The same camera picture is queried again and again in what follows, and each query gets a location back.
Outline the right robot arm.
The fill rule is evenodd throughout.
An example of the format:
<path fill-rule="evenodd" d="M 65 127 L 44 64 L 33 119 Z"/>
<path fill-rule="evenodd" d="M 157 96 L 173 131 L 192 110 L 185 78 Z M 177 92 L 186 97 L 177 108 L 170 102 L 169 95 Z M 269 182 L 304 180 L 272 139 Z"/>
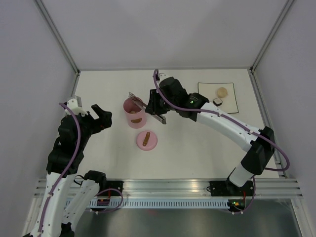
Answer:
<path fill-rule="evenodd" d="M 271 128 L 258 129 L 235 119 L 201 94 L 187 93 L 173 77 L 161 79 L 161 74 L 154 72 L 153 79 L 155 88 L 150 90 L 146 113 L 161 117 L 175 111 L 183 118 L 215 129 L 245 151 L 239 165 L 226 179 L 225 188 L 229 194 L 237 195 L 248 180 L 263 173 L 275 152 Z"/>

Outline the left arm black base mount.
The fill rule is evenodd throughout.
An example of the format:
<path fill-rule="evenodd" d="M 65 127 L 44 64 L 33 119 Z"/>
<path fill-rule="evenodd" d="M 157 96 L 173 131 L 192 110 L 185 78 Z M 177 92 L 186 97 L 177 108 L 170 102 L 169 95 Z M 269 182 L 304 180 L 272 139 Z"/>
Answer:
<path fill-rule="evenodd" d="M 123 191 L 123 184 L 124 182 L 122 180 L 110 180 L 107 181 L 106 183 L 106 190 L 107 189 L 116 189 L 119 190 L 120 192 Z M 113 191 L 113 190 L 109 190 L 103 193 L 103 195 L 105 197 L 107 197 L 108 195 L 110 195 L 110 197 L 119 197 L 120 194 L 117 191 Z"/>

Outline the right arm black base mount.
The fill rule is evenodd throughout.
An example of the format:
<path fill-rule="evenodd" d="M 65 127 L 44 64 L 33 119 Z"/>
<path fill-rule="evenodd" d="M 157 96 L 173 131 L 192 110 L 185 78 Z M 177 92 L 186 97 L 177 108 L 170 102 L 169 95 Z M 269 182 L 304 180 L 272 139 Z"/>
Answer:
<path fill-rule="evenodd" d="M 206 190 L 212 197 L 230 197 L 231 193 L 227 188 L 226 181 L 210 181 Z"/>

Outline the metal tongs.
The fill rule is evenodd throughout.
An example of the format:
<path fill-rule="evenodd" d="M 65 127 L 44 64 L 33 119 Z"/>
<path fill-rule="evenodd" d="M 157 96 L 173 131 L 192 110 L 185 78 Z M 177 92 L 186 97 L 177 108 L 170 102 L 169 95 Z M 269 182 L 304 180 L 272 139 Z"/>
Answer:
<path fill-rule="evenodd" d="M 128 93 L 129 98 L 132 99 L 132 101 L 142 110 L 146 110 L 147 108 L 147 104 L 145 104 L 140 98 L 138 98 L 137 96 L 135 96 L 132 92 Z M 158 120 L 160 123 L 166 125 L 166 118 L 163 115 L 151 115 L 149 112 L 148 113 L 150 116 L 152 116 L 153 118 L 155 118 L 156 120 Z"/>

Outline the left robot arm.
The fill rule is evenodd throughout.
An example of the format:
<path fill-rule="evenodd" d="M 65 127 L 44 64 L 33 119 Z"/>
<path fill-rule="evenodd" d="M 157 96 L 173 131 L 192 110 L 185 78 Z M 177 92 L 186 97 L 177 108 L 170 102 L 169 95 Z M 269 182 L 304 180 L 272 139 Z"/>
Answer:
<path fill-rule="evenodd" d="M 48 156 L 46 187 L 36 223 L 29 237 L 73 237 L 76 226 L 96 195 L 107 192 L 105 173 L 91 170 L 84 175 L 75 197 L 67 197 L 81 161 L 85 146 L 94 134 L 111 127 L 112 113 L 92 105 L 98 118 L 93 118 L 77 103 L 61 103 L 67 115 L 61 120 L 53 150 Z"/>

